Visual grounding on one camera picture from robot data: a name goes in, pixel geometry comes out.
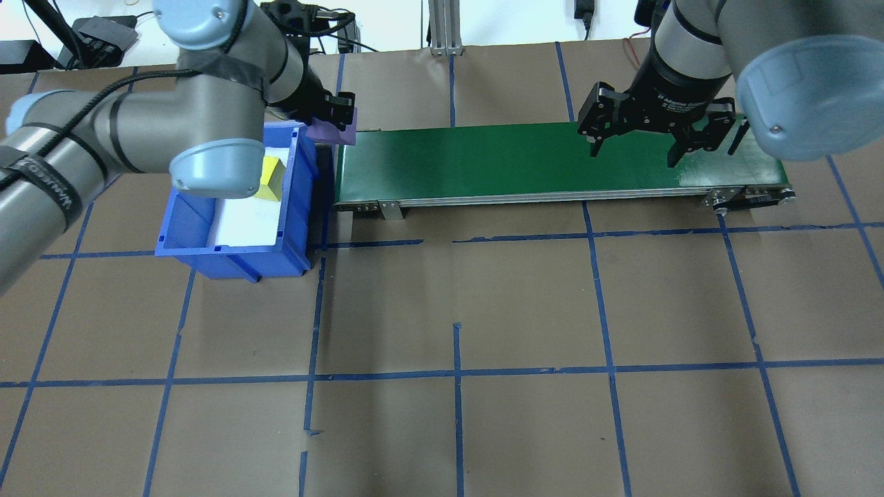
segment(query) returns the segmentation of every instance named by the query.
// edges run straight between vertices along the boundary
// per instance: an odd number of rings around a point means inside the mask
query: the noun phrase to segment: conveyor belt
[[[729,156],[688,154],[666,166],[672,137],[635,132],[605,142],[596,158],[575,123],[469,126],[359,133],[338,157],[335,207],[395,207],[706,195],[751,195],[789,186],[782,163],[749,132]]]

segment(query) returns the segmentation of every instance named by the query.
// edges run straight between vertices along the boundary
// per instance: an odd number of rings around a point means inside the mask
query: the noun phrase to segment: blue tape line
[[[310,381],[308,374],[280,374],[271,376],[222,376],[210,378],[174,378],[173,385],[242,385],[257,383],[300,383]]]
[[[138,66],[132,68],[132,76],[138,74]],[[129,83],[129,87],[126,89],[126,93],[132,93],[132,89],[135,88],[135,81]]]
[[[350,241],[344,243],[329,243],[328,249],[365,249],[369,247],[401,247],[404,245],[420,245],[423,239],[415,240],[387,240],[387,241]]]
[[[304,497],[307,487],[307,451],[301,452],[301,466],[298,469],[298,497]]]
[[[573,240],[586,238],[586,233],[552,234],[501,234],[497,236],[477,236],[469,240],[455,240],[452,243],[483,243],[487,241],[532,241],[532,240]]]
[[[880,366],[884,357],[859,357],[855,359],[799,359],[796,361],[766,361],[766,368],[817,368],[826,366]]]
[[[347,54],[340,54],[338,58],[338,82],[335,85],[335,94],[338,94],[341,87],[344,86],[344,57],[346,56]]]
[[[463,399],[461,396],[461,324],[454,323],[454,454],[457,497],[463,497]]]
[[[457,122],[454,110],[454,55],[448,56],[448,102],[451,106],[449,114],[451,119],[450,127],[454,127]]]
[[[840,366],[880,366],[884,365],[884,357],[858,357],[849,359],[797,359],[787,361],[765,361],[766,368],[817,368]],[[758,363],[679,363],[679,364],[629,364],[615,365],[617,372],[665,372],[665,371],[726,371],[750,370],[758,368]],[[248,383],[302,383],[313,381],[379,381],[385,379],[412,378],[453,378],[485,377],[485,376],[538,376],[555,374],[601,374],[608,373],[606,366],[567,366],[548,368],[501,368],[474,369],[455,372],[454,370],[433,371],[394,371],[384,373],[344,373],[277,375],[277,376],[245,376],[245,377],[209,377],[209,378],[175,378],[173,385],[223,385]],[[54,379],[38,380],[35,388],[44,387],[80,387],[80,386],[157,386],[165,385],[164,378],[119,378],[119,379]],[[0,388],[27,388],[28,381],[0,381]]]
[[[779,231],[818,231],[818,230],[843,230],[843,229],[853,229],[855,225],[850,223],[843,225],[795,225],[795,226],[750,226],[750,227],[737,227],[737,228],[728,228],[729,233],[767,233],[767,232],[779,232]]]
[[[319,281],[316,283],[316,306],[313,310],[313,339],[310,342],[310,366],[309,376],[316,376],[316,359],[319,355],[319,329],[322,324],[323,317],[323,294],[325,282],[325,263],[326,258],[323,257],[319,262]],[[307,398],[304,401],[304,431],[310,436],[316,435],[310,428],[313,419],[313,391],[316,385],[315,380],[311,379],[307,384]]]
[[[40,77],[40,73],[34,73],[34,78],[31,79],[31,86],[27,87],[27,94],[31,95],[34,93],[34,87],[37,86],[37,78]]]
[[[662,371],[722,371],[751,370],[758,363],[698,363],[698,364],[639,364],[616,366],[617,372],[662,372]]]
[[[31,396],[34,394],[34,387],[37,378],[40,376],[40,369],[43,366],[43,360],[46,358],[46,350],[49,348],[50,340],[52,340],[52,332],[55,331],[55,325],[58,321],[58,313],[61,311],[62,303],[65,301],[65,292],[67,291],[68,284],[71,282],[73,266],[77,262],[77,254],[80,252],[80,246],[83,244],[83,237],[86,235],[86,228],[89,224],[89,219],[92,218],[92,209],[94,207],[95,203],[92,202],[86,208],[86,214],[83,216],[83,224],[80,225],[80,232],[77,234],[77,243],[73,247],[71,262],[67,265],[65,278],[62,280],[61,288],[58,290],[58,298],[56,299],[55,308],[52,310],[52,318],[50,319],[49,325],[46,327],[46,334],[43,336],[43,344],[40,346],[40,353],[37,355],[37,362],[34,365],[34,371],[31,373],[31,379],[28,382],[27,390],[25,391],[25,399],[21,403],[19,416],[16,418],[15,428],[12,429],[9,446],[6,448],[3,467],[0,468],[0,488],[3,488],[3,483],[6,480],[6,472],[9,471],[9,464],[12,461],[12,453],[15,452],[15,444],[19,441],[21,426],[25,423],[27,408],[31,404]]]
[[[878,283],[880,283],[881,288],[884,289],[884,271],[881,270],[881,265],[878,262],[878,256],[875,255],[875,250],[872,248],[872,242],[869,241],[869,235],[866,234],[865,229],[863,228],[862,222],[859,220],[859,213],[857,212],[856,206],[853,204],[853,200],[850,199],[850,194],[847,193],[847,187],[844,186],[844,181],[841,178],[841,174],[838,172],[838,166],[835,165],[834,159],[832,156],[826,156],[826,160],[829,162],[829,167],[832,168],[832,174],[834,175],[834,180],[838,183],[838,188],[841,189],[842,195],[844,195],[844,201],[847,203],[847,208],[850,210],[850,215],[853,217],[853,222],[856,223],[855,227],[859,231],[859,236],[863,239],[863,244],[865,245],[865,251],[869,254],[869,259],[872,261],[872,267],[875,270],[875,274],[878,276]]]
[[[648,231],[607,231],[607,232],[598,232],[593,233],[593,238],[605,238],[605,237],[619,237],[619,236],[638,236],[642,234],[648,235],[670,235],[670,234],[709,234],[709,233],[721,233],[719,228],[684,228],[684,229],[669,229],[669,230],[648,230]]]
[[[127,250],[122,252],[84,252],[77,254],[78,259],[99,259],[104,257],[144,257],[153,256],[153,250]],[[40,256],[42,260],[49,259],[70,259],[72,254],[44,254]]]
[[[160,401],[160,413],[156,417],[156,429],[154,430],[154,441],[150,446],[150,458],[148,459],[148,471],[144,477],[144,492],[142,497],[150,495],[150,487],[154,483],[154,468],[156,467],[156,455],[160,448],[160,439],[163,437],[163,425],[165,423],[165,413],[169,408],[169,396],[171,395],[172,381],[175,379],[175,366],[178,365],[178,354],[181,350],[181,330],[187,321],[187,311],[190,309],[190,297],[194,291],[194,279],[196,271],[190,270],[190,277],[187,279],[187,288],[184,290],[184,300],[181,303],[181,315],[178,320],[178,331],[175,333],[175,343],[171,348],[171,358],[169,359],[169,370],[166,372],[165,387],[163,388],[163,399]]]
[[[117,378],[117,379],[51,379],[37,381],[37,388],[70,386],[157,386],[164,385],[163,378]]]
[[[502,368],[490,370],[461,370],[461,376],[536,376],[546,374],[607,373],[606,366],[570,366],[563,368]]]
[[[568,73],[565,72],[565,58],[561,56],[561,43],[555,43],[555,53],[559,58],[559,71],[561,72],[561,84],[565,87],[565,102],[568,103],[568,120],[574,122],[574,106],[571,103],[571,88],[568,86]]]
[[[752,312],[749,308],[749,299],[746,297],[746,289],[743,285],[743,277],[740,276],[740,268],[736,262],[734,254],[734,246],[728,235],[728,226],[725,224],[724,217],[719,216],[719,226],[721,228],[721,238],[724,239],[725,249],[728,252],[730,260],[730,269],[734,274],[734,282],[736,283],[737,293],[740,295],[740,303],[743,306],[743,316],[746,319],[746,327],[749,329],[749,336],[752,340],[752,347],[755,349],[755,359],[758,365],[758,371],[761,374],[761,383],[765,389],[765,397],[767,405],[771,411],[773,419],[773,430],[776,432],[777,442],[780,444],[780,452],[782,454],[783,463],[786,466],[786,475],[789,477],[789,486],[792,488],[794,497],[800,497],[801,491],[798,489],[798,480],[795,476],[795,469],[792,466],[792,457],[789,455],[789,448],[786,445],[786,437],[783,434],[782,424],[780,423],[780,413],[776,407],[774,400],[774,391],[771,388],[770,378],[767,376],[767,368],[765,367],[765,358],[761,353],[761,346],[758,344],[758,336],[756,334],[755,322],[752,319]]]
[[[623,492],[626,497],[632,497],[632,484],[629,479],[629,463],[626,459],[626,441],[623,439],[623,421],[620,415],[620,396],[617,394],[617,370],[614,366],[613,351],[611,350],[611,335],[608,332],[607,314],[605,313],[605,296],[602,292],[602,280],[598,271],[598,252],[596,239],[592,231],[592,219],[586,201],[583,201],[583,222],[586,224],[586,239],[590,243],[590,262],[592,266],[592,280],[595,283],[596,302],[598,304],[598,319],[602,328],[602,342],[605,345],[605,366],[608,373],[608,389],[611,391],[611,408],[613,411],[613,427],[617,435],[617,451],[620,453],[620,469],[623,476]]]

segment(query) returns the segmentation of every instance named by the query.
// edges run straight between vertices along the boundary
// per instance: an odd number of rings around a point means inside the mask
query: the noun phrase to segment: white wall
[[[323,0],[329,8],[355,12],[362,42],[382,51],[414,50],[425,45],[428,0]],[[71,24],[77,18],[136,15],[152,9],[152,0],[57,0]],[[642,28],[632,21],[633,0],[597,0],[590,38],[622,38]],[[461,39],[465,45],[565,42],[582,40],[583,23],[574,17],[574,0],[461,0]],[[52,54],[61,42],[31,13],[31,20]],[[163,34],[152,15],[139,19],[139,41],[126,53],[123,65],[171,64],[178,49]],[[34,39],[20,0],[0,3],[0,40]],[[324,38],[329,52],[337,40]]]

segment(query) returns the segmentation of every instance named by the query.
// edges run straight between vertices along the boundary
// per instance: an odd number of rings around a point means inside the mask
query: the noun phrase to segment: electrical cable
[[[636,54],[636,48],[632,46],[632,39],[640,34],[645,34],[648,31],[651,31],[650,28],[645,29],[644,31],[639,31],[638,33],[633,33],[629,35],[629,38],[623,38],[623,41],[626,43],[627,47],[629,47],[629,51],[632,52],[632,57],[636,60],[636,66],[641,66],[642,62],[638,60],[638,55]]]
[[[364,44],[364,43],[359,43],[359,42],[357,42],[356,40],[351,40],[351,39],[349,39],[349,38],[345,38],[345,37],[343,37],[343,36],[335,36],[334,34],[327,34],[326,36],[330,36],[330,37],[332,37],[332,38],[337,38],[338,40],[343,40],[343,41],[345,41],[345,42],[352,43],[353,45],[356,45],[357,47],[363,47],[364,49],[366,49],[366,50],[371,50],[371,51],[373,51],[373,52],[380,51],[380,50],[378,50],[378,49],[372,49],[370,46],[368,46],[368,45],[366,45],[366,44]]]
[[[298,29],[297,27],[288,26],[288,25],[272,18],[271,16],[268,16],[268,17],[270,17],[270,19],[273,21],[273,24],[277,25],[277,27],[279,27],[280,29],[284,29],[285,32],[287,32],[287,33],[299,34],[301,36],[309,36],[311,38],[317,38],[319,36],[328,36],[328,35],[331,35],[332,33],[337,33],[338,31],[340,31],[341,29],[344,29],[345,27],[347,27],[348,25],[353,23],[353,21],[356,20],[356,15],[353,14],[351,11],[341,12],[341,16],[338,17],[337,19],[329,19],[329,20],[338,21],[337,26],[332,26],[327,29],[320,29],[319,31],[307,31],[304,29]]]
[[[38,151],[37,155],[40,157],[46,157],[55,147],[58,146],[59,143],[62,142],[70,133],[73,131],[75,127],[95,108],[99,103],[102,102],[105,98],[110,96],[113,92],[118,89],[128,86],[132,83],[141,80],[150,80],[153,78],[189,78],[192,76],[196,76],[200,74],[198,71],[194,71],[193,69],[178,69],[174,71],[151,71],[149,73],[139,73],[134,76],[128,76],[123,78],[122,80],[117,80],[111,83],[110,85],[104,87],[104,89],[95,96],[92,97],[86,105],[83,106],[80,111],[78,111],[74,116],[67,121],[67,123],[62,126],[58,133],[52,137],[51,140],[47,141],[45,145],[43,145]]]
[[[27,24],[31,25],[31,30],[34,31],[34,36],[37,37],[37,42],[40,43],[40,46],[43,46],[43,42],[40,40],[40,35],[37,34],[37,28],[34,27],[34,22],[31,21],[31,15],[27,13],[27,5],[25,5],[25,0],[21,0],[21,8],[25,11],[25,18],[27,19]]]
[[[246,12],[248,11],[248,4],[252,0],[242,0],[240,2],[240,9],[236,12],[236,22],[233,23],[233,31],[230,33],[230,38],[227,38],[227,41],[221,45],[221,53],[229,53],[230,48],[236,43],[237,38],[240,37],[240,32],[242,31],[242,25],[246,24]]]
[[[74,30],[73,27],[67,24],[67,19],[65,19],[65,15],[61,12],[61,8],[58,7],[58,2],[56,2],[56,0],[52,0],[52,5],[55,6],[58,15],[61,16],[61,19],[65,21],[65,25],[67,26],[68,31],[71,32],[71,36],[75,37],[77,41],[82,42],[82,40],[80,39],[80,35],[76,32],[76,30]],[[83,52],[80,50],[80,43],[75,42],[73,44],[73,47],[76,49],[77,52],[77,60],[79,60],[80,65],[83,66],[82,69],[89,69],[90,67],[86,65],[86,59],[83,58]],[[72,58],[67,61],[67,66],[65,67],[66,71],[70,71],[73,67],[73,54],[71,54],[71,57]]]
[[[242,26],[246,23],[246,11],[248,8],[248,2],[251,0],[242,0],[240,4],[240,9],[236,14],[236,21],[233,23],[233,30],[230,34],[230,37],[227,38],[227,41],[224,42],[219,48],[223,53],[228,53],[230,48],[236,43],[236,40],[240,37],[240,32],[242,31]],[[40,149],[37,151],[37,155],[40,157],[46,157],[52,150],[54,150],[68,135],[73,131],[77,125],[82,122],[86,116],[98,106],[99,103],[102,102],[105,98],[110,96],[113,92],[118,89],[133,84],[137,81],[141,80],[150,80],[154,78],[192,78],[196,75],[202,74],[199,71],[194,69],[177,69],[172,71],[151,71],[148,73],[140,73],[132,76],[128,76],[123,78],[122,80],[117,80],[111,83],[110,85],[104,87],[104,89],[95,96],[92,97],[89,102],[83,106],[80,111],[78,111],[74,116],[65,123],[64,126],[58,133],[56,133],[49,141],[46,142]]]

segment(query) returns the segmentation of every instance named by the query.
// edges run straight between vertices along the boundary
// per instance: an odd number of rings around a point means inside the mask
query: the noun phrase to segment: black tape
[[[48,129],[50,131],[54,131],[55,133],[61,134],[61,126],[56,126],[56,125],[53,125],[50,123],[33,122],[33,123],[23,124],[23,125],[21,125],[21,127],[41,127],[43,129]],[[107,185],[108,180],[109,180],[108,166],[107,166],[107,164],[104,163],[101,156],[98,155],[98,152],[96,152],[95,149],[90,147],[89,144],[86,143],[85,140],[80,138],[73,131],[68,133],[65,138],[67,138],[70,141],[73,141],[77,145],[80,145],[80,148],[84,149],[86,151],[86,153],[89,154],[90,157],[92,157],[92,160],[94,160],[95,163],[98,165],[98,169],[102,170],[102,177],[104,178],[104,184]]]
[[[286,55],[282,59],[282,65],[279,67],[279,70],[271,78],[271,81],[270,81],[271,85],[273,83],[275,83],[276,80],[278,80],[280,76],[282,76],[283,71],[286,70],[286,66],[288,65],[288,40],[285,37],[283,37],[282,43],[285,44],[285,46],[286,46]]]
[[[4,169],[21,174],[24,180],[38,187],[56,203],[65,215],[65,231],[80,217],[83,201],[77,189],[46,161],[39,157],[27,156],[14,164],[4,166]]]
[[[230,80],[267,94],[267,78],[257,65],[214,50],[183,50],[178,69],[192,69],[222,80]]]
[[[706,31],[703,31],[702,29],[700,29],[699,27],[696,27],[693,24],[690,24],[690,21],[686,17],[684,17],[684,14],[682,14],[678,10],[677,2],[672,2],[672,5],[670,8],[672,9],[672,12],[675,14],[675,18],[678,19],[678,23],[681,24],[682,27],[684,27],[685,31],[693,34],[695,38],[699,38],[700,40],[703,40],[704,42],[715,43],[716,45],[721,45],[721,38],[719,38],[718,36],[715,36],[714,34],[709,34]]]
[[[130,95],[130,93],[124,93],[123,95],[119,96],[110,107],[110,144],[113,145],[113,151],[117,154],[117,158],[121,163],[123,163],[126,169],[131,172],[143,173],[144,171],[135,167],[129,160],[129,157],[126,157],[126,153],[123,151],[123,147],[119,144],[119,106],[123,103],[123,100],[125,100],[126,97]]]

